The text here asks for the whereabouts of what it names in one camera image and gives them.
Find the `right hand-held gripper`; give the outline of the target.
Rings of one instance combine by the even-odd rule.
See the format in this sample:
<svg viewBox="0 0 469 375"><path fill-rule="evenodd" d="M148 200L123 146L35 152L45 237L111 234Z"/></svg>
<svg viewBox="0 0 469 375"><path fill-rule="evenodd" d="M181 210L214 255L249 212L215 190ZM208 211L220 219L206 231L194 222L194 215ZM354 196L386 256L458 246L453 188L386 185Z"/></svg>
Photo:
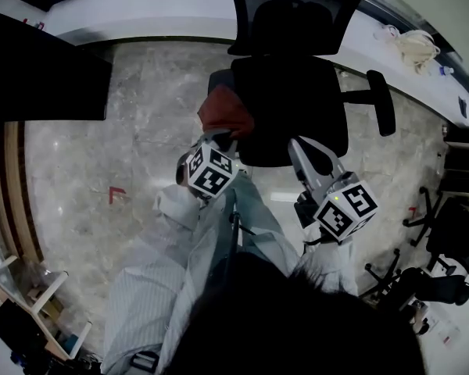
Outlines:
<svg viewBox="0 0 469 375"><path fill-rule="evenodd" d="M288 154L297 179L307 190L295 203L297 217L304 229L320 232L313 242L347 241L379 210L367 182L354 172L345 172L331 149L308 137L294 137ZM318 203L312 196L323 199Z"/></svg>

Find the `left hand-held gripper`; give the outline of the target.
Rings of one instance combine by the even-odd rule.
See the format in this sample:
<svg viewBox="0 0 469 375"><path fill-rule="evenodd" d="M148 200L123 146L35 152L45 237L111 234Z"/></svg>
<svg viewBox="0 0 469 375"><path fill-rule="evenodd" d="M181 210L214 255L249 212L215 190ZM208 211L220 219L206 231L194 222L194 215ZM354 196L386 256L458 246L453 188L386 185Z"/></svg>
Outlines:
<svg viewBox="0 0 469 375"><path fill-rule="evenodd" d="M238 140L227 129L203 133L199 144L193 145L177 162L175 180L196 198L218 198L235 180L241 164L235 158ZM220 150L207 143L215 142Z"/></svg>

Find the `red-brown cloth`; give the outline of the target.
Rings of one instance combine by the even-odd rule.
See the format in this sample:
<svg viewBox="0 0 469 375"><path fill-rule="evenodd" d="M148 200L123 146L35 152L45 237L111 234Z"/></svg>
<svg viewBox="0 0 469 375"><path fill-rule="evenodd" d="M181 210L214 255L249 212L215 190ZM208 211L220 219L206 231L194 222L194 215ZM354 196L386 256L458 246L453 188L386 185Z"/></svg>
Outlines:
<svg viewBox="0 0 469 375"><path fill-rule="evenodd" d="M223 84L208 94L198 116L204 132L229 130L235 140L248 137L255 128L255 121L241 99Z"/></svg>

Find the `person's right forearm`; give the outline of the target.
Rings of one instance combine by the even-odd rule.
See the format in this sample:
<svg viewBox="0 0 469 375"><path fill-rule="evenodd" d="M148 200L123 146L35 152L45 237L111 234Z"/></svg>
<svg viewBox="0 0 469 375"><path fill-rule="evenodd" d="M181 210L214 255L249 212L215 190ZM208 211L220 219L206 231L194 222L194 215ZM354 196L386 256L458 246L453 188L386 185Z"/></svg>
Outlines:
<svg viewBox="0 0 469 375"><path fill-rule="evenodd" d="M322 291L344 291L358 296L354 248L351 241L339 244L335 239L319 241L324 236L317 227L305 229L303 268Z"/></svg>

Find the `person's left forearm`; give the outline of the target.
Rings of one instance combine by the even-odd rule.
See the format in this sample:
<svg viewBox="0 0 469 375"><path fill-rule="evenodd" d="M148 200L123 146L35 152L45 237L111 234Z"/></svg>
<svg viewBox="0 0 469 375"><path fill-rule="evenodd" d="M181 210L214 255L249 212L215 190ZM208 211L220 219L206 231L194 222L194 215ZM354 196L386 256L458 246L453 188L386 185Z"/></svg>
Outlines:
<svg viewBox="0 0 469 375"><path fill-rule="evenodd" d="M165 187L157 194L153 208L188 230L198 225L200 202L187 187Z"/></svg>

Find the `beige bag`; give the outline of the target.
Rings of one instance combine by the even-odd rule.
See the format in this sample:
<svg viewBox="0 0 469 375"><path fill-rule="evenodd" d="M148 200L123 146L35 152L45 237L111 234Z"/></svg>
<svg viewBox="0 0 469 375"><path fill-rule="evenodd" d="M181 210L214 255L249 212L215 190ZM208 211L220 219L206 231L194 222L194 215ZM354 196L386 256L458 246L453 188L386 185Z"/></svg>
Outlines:
<svg viewBox="0 0 469 375"><path fill-rule="evenodd" d="M402 61L416 73L423 73L430 61L441 52L434 38L424 30L398 34L392 39L392 43L399 49Z"/></svg>

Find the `black office chair with headrest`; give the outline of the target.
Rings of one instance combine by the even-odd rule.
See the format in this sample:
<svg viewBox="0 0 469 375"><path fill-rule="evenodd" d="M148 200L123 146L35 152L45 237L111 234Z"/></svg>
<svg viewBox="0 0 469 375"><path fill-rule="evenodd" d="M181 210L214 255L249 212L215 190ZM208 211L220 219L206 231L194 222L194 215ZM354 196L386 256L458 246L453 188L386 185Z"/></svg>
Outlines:
<svg viewBox="0 0 469 375"><path fill-rule="evenodd" d="M228 49L234 93L255 121L238 145L244 164L290 165L288 142L314 139L344 156L346 104L371 105L369 90L343 91L330 56L361 0L233 0L237 35Z"/></svg>

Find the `person's light blue jeans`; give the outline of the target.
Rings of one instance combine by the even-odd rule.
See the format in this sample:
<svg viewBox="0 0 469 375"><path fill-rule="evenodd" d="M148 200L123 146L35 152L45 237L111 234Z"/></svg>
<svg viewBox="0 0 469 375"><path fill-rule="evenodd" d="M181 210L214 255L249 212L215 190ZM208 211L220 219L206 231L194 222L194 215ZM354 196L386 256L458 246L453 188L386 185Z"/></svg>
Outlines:
<svg viewBox="0 0 469 375"><path fill-rule="evenodd" d="M252 232L253 228L276 234L277 238L282 240L282 245L293 255L297 256L297 251L290 241L286 238L281 225L274 214L264 204L263 199L252 182L249 175L243 171L238 172L236 178L231 184L236 194L236 207L240 214L242 225Z"/></svg>

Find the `white window ledge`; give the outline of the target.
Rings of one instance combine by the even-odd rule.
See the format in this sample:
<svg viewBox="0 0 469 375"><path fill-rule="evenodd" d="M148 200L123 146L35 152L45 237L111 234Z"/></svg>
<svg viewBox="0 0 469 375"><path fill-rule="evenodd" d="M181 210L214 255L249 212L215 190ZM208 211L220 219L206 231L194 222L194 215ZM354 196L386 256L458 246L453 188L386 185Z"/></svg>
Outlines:
<svg viewBox="0 0 469 375"><path fill-rule="evenodd" d="M45 31L74 45L143 37L198 37L233 40L233 0L66 0L48 12L20 0L0 0L0 13L41 21ZM359 73L378 70L395 89L427 105L456 125L469 127L469 94L452 77L441 76L431 63L417 75L403 64L399 51L373 33L381 24L357 11L350 20L334 63ZM467 101L467 118L458 98Z"/></svg>

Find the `clear plastic bag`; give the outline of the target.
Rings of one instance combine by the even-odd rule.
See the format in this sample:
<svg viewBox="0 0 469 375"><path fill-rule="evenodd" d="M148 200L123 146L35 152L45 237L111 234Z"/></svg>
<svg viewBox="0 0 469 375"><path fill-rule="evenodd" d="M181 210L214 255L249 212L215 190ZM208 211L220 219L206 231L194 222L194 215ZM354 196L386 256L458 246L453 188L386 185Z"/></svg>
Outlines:
<svg viewBox="0 0 469 375"><path fill-rule="evenodd" d="M399 30L390 24L382 24L374 33L373 36L378 41L390 42L399 36Z"/></svg>

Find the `black mesh swivel chair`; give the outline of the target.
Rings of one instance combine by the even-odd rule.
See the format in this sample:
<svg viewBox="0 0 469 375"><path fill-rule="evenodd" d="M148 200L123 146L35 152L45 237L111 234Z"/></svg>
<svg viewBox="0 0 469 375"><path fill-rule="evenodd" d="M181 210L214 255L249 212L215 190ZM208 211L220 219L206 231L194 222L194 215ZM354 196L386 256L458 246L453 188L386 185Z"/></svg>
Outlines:
<svg viewBox="0 0 469 375"><path fill-rule="evenodd" d="M424 196L426 213L418 220L403 220L404 227L421 227L409 244L415 248L423 238L427 239L425 249L431 255L428 270L440 264L449 276L455 269L445 260L451 259L469 276L469 197L450 195L446 198L438 191L436 202L431 202L429 190L424 186L419 188L419 194Z"/></svg>

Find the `person's white striped shirt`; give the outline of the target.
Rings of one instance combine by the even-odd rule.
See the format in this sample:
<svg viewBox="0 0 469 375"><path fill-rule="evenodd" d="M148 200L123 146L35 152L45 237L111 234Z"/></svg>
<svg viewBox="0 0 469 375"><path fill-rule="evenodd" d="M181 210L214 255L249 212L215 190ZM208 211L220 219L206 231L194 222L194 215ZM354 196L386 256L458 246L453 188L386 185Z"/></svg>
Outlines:
<svg viewBox="0 0 469 375"><path fill-rule="evenodd" d="M156 373L163 370L194 303L222 282L228 258L242 260L250 285L264 275L285 279L304 269L302 257L291 254L276 234L253 230L242 225L232 192L200 205L195 230L154 210L109 293L103 375L127 375L131 357L141 351L155 352Z"/></svg>

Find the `dark swivel chair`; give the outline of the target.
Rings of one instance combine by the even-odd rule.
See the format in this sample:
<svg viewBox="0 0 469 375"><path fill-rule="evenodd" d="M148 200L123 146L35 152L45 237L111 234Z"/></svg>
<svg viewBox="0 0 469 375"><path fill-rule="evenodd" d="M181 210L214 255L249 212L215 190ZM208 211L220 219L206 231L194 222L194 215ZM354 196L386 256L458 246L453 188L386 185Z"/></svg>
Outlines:
<svg viewBox="0 0 469 375"><path fill-rule="evenodd" d="M463 305L469 300L469 283L463 275L432 277L421 268L399 269L400 250L393 251L387 273L379 277L372 264L364 269L377 281L360 297L369 299L380 309L402 311L414 299L421 302L440 302L450 305Z"/></svg>

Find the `white metal rack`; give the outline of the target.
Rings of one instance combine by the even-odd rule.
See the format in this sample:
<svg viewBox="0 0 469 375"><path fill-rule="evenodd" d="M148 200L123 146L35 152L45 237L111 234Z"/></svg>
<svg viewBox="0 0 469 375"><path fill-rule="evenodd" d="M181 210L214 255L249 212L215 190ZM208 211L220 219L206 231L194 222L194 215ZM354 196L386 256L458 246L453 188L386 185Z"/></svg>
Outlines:
<svg viewBox="0 0 469 375"><path fill-rule="evenodd" d="M50 272L15 255L0 260L0 314L4 331L32 330L61 361L75 359L92 322L62 296L69 274Z"/></svg>

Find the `black window sill rail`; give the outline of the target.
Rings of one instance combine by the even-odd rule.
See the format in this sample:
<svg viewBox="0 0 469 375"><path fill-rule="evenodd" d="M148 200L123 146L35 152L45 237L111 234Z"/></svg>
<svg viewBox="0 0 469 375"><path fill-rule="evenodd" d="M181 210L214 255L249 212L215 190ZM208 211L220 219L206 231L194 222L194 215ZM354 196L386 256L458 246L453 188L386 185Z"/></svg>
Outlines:
<svg viewBox="0 0 469 375"><path fill-rule="evenodd" d="M464 61L450 43L426 20L410 19L407 14L401 13L382 2L381 0L362 0L359 10L378 20L382 24L390 24L401 32L408 30L424 30L428 32L440 48L441 52L436 61L442 66L454 69L453 77L469 93L469 70L465 68Z"/></svg>

